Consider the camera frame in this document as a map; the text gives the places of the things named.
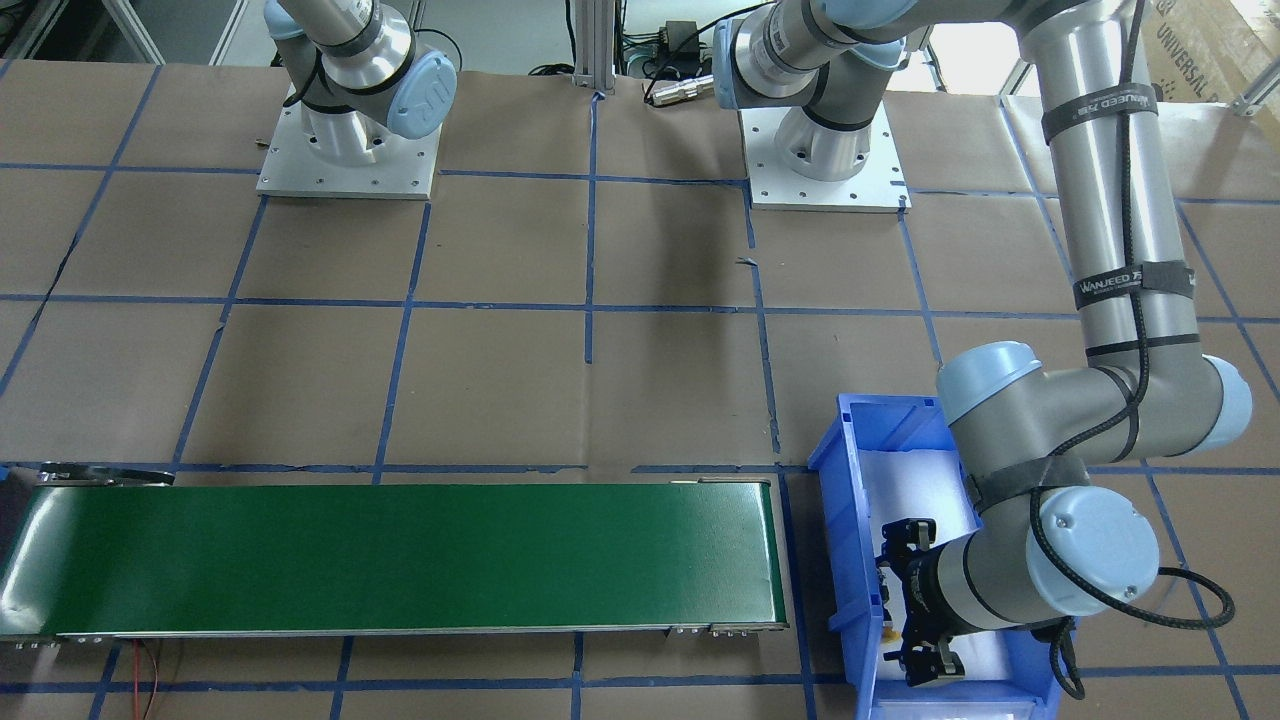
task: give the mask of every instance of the metal base plate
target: metal base plate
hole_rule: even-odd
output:
[[[257,178],[262,195],[283,197],[371,197],[430,200],[440,131],[404,140],[390,131],[372,165],[334,165],[320,158],[302,129],[302,108],[280,110]]]
[[[773,135],[787,111],[790,108],[758,108],[739,114],[753,206],[846,213],[896,213],[900,208],[911,206],[883,105],[872,120],[872,150],[867,164],[860,173],[844,182],[806,178],[782,161],[773,145]]]

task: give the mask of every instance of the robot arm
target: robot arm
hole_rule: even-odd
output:
[[[1044,373],[1006,342],[940,372],[983,527],[937,547],[929,521],[884,528],[882,564],[908,607],[893,655],[911,684],[963,674],[955,635],[1128,610],[1156,578],[1156,537],[1124,497],[1089,486],[1085,464],[1219,447],[1252,413],[1236,369],[1201,350],[1134,12],[1135,0],[781,0],[717,28],[721,105],[792,106],[776,142],[817,179],[859,172],[859,133],[918,27],[1005,22],[1039,69],[1088,366]]]
[[[379,0],[269,0],[268,31],[306,117],[312,143],[337,164],[376,161],[385,127],[416,140],[453,104],[449,59],[420,47],[394,8]]]

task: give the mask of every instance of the cardboard box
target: cardboard box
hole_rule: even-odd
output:
[[[1280,0],[1152,0],[1142,35],[1166,101],[1231,102],[1280,55]],[[1280,151],[1280,92],[1254,122]]]

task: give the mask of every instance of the light blue joint cap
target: light blue joint cap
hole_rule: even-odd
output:
[[[426,137],[440,127],[453,106],[458,73],[439,50],[431,50],[404,74],[387,113],[387,129],[408,140]]]
[[[1206,355],[1204,359],[1208,360],[1210,365],[1213,365],[1217,377],[1222,380],[1222,410],[1217,414],[1213,429],[1204,436],[1199,445],[1184,455],[1231,443],[1244,434],[1244,429],[1249,427],[1249,419],[1253,416],[1253,392],[1249,391],[1249,383],[1244,382],[1235,365],[1212,355]]]
[[[873,68],[892,72],[897,69],[897,64],[902,60],[902,50],[905,49],[906,40],[895,40],[883,45],[859,42],[850,47],[849,51]]]
[[[294,37],[306,35],[302,31],[302,26],[293,19],[293,15],[280,6],[279,0],[266,0],[266,5],[262,8],[262,17],[266,18],[266,32],[271,36],[271,40],[293,40]]]
[[[823,0],[827,17],[852,29],[873,29],[901,18],[916,0]]]
[[[1057,491],[1041,506],[1041,525],[1068,568],[1116,600],[1130,602],[1156,582],[1156,532],[1115,491],[1096,486]],[[1032,583],[1053,610],[1084,616],[1107,609],[1053,566],[1030,528],[1025,550]]]
[[[950,425],[988,397],[1039,369],[1036,351],[1021,342],[1006,340],[963,352],[938,370],[942,416]]]
[[[733,20],[716,23],[716,36],[712,45],[712,74],[716,77],[716,101],[721,108],[737,110],[737,94],[733,92]]]

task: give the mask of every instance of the blue storage bin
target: blue storage bin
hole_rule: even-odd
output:
[[[966,670],[961,682],[909,688],[896,664],[882,660],[900,643],[881,644],[886,598],[874,560],[882,542],[878,523],[934,516],[941,543],[970,532],[978,520],[965,500],[955,441],[936,397],[841,395],[837,409],[809,468],[822,482],[837,609],[829,628],[840,633],[845,678],[858,688],[854,719],[1052,720],[1061,689],[1047,646],[1030,633],[956,638],[952,648]],[[901,585],[896,578],[886,580],[890,602],[901,607],[893,598]],[[895,619],[900,628],[901,615]]]

